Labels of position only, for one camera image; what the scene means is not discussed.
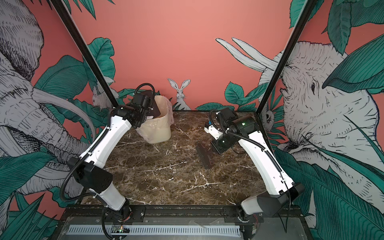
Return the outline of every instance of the beige trash can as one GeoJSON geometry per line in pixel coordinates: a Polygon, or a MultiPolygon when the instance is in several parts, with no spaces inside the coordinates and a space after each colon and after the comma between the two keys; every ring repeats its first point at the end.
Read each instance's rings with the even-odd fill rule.
{"type": "Polygon", "coordinates": [[[170,139],[170,126],[174,123],[172,105],[161,95],[155,96],[155,101],[160,110],[160,116],[148,119],[136,131],[150,144],[165,142],[170,139]]]}

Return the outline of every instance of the marble tabletop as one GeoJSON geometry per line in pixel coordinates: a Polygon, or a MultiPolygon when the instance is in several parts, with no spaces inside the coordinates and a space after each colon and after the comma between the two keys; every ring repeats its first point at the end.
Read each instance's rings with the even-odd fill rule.
{"type": "MultiPolygon", "coordinates": [[[[208,113],[174,112],[174,120],[168,141],[149,144],[132,128],[110,154],[104,169],[131,204],[231,205],[265,191],[247,154],[229,149],[215,154],[215,165],[204,169],[195,147],[213,139],[204,131],[208,113]]],[[[81,203],[100,204],[91,197],[81,203]]]]}

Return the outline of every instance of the black metal pole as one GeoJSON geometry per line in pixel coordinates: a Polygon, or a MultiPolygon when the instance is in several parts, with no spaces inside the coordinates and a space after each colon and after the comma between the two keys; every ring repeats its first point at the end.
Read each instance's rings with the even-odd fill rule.
{"type": "Polygon", "coordinates": [[[95,59],[93,58],[91,52],[88,49],[87,44],[85,43],[83,37],[81,36],[76,25],[73,23],[71,16],[67,12],[63,2],[61,0],[51,0],[53,7],[56,9],[58,15],[63,21],[64,25],[67,27],[68,32],[71,34],[73,40],[75,41],[80,52],[84,56],[84,59],[87,61],[89,67],[91,68],[96,79],[99,81],[101,87],[104,89],[105,94],[111,101],[114,107],[117,107],[119,104],[113,96],[111,89],[109,88],[107,82],[104,79],[103,73],[101,72],[99,66],[97,65],[95,59]]]}
{"type": "Polygon", "coordinates": [[[293,48],[295,47],[297,41],[299,40],[300,34],[302,33],[305,24],[308,21],[308,18],[310,17],[311,12],[313,11],[317,0],[308,0],[307,3],[304,6],[303,12],[300,15],[299,19],[297,20],[297,24],[295,28],[293,29],[292,35],[288,40],[288,43],[285,47],[285,50],[280,58],[279,63],[277,64],[276,70],[274,71],[272,75],[272,79],[265,91],[265,94],[256,110],[256,115],[261,114],[262,109],[264,108],[265,104],[268,101],[269,96],[271,95],[277,81],[280,78],[281,72],[283,71],[289,56],[291,55],[293,48]]]}

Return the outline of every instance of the trash bin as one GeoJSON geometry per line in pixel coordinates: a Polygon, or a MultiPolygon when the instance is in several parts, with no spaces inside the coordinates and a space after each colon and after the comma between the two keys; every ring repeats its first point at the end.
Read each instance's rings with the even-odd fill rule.
{"type": "Polygon", "coordinates": [[[155,101],[160,110],[160,116],[146,120],[141,127],[136,129],[138,134],[150,144],[170,139],[170,126],[174,123],[170,101],[161,95],[156,95],[155,101]]]}

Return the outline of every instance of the black metal frame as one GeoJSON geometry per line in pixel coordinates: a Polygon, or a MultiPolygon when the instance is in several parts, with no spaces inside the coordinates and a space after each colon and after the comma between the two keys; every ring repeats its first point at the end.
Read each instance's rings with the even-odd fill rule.
{"type": "Polygon", "coordinates": [[[67,12],[67,9],[65,8],[63,2],[61,0],[51,0],[51,2],[57,14],[63,21],[64,25],[67,27],[68,32],[71,34],[85,61],[87,61],[96,79],[99,81],[101,87],[104,89],[104,92],[107,94],[107,97],[111,101],[112,105],[114,107],[117,107],[119,105],[118,102],[113,96],[111,89],[109,88],[107,82],[104,79],[103,73],[101,72],[99,66],[97,65],[95,59],[89,51],[88,45],[85,43],[71,16],[67,12]]]}
{"type": "Polygon", "coordinates": [[[256,115],[260,115],[262,112],[262,109],[266,105],[269,96],[271,95],[277,81],[280,79],[281,72],[283,71],[289,56],[291,55],[293,48],[295,47],[297,41],[299,40],[299,37],[301,33],[303,32],[304,26],[308,21],[308,18],[310,17],[310,14],[312,13],[317,0],[307,0],[304,9],[297,20],[297,24],[295,25],[295,28],[293,29],[293,32],[291,34],[291,37],[288,40],[288,43],[284,49],[283,54],[281,55],[280,61],[277,64],[276,70],[273,72],[272,79],[270,83],[268,84],[267,89],[265,90],[264,96],[256,110],[256,115]]]}
{"type": "MultiPolygon", "coordinates": [[[[103,205],[68,205],[64,214],[60,218],[55,232],[50,239],[57,239],[65,225],[68,217],[100,217],[103,205]]],[[[232,220],[230,215],[236,213],[237,206],[235,205],[130,205],[133,211],[138,210],[137,219],[124,223],[125,225],[132,222],[143,222],[144,218],[158,218],[158,217],[180,217],[180,218],[224,218],[227,223],[234,223],[241,226],[243,230],[244,239],[248,239],[252,236],[252,227],[255,221],[249,221],[248,223],[242,223],[232,220]]],[[[280,212],[280,216],[285,218],[288,210],[283,209],[280,212]]],[[[289,216],[293,218],[299,218],[304,228],[304,232],[308,240],[313,240],[311,232],[305,221],[304,216],[298,206],[292,205],[289,211],[289,216]]],[[[263,222],[262,214],[258,214],[258,222],[263,222]]]]}

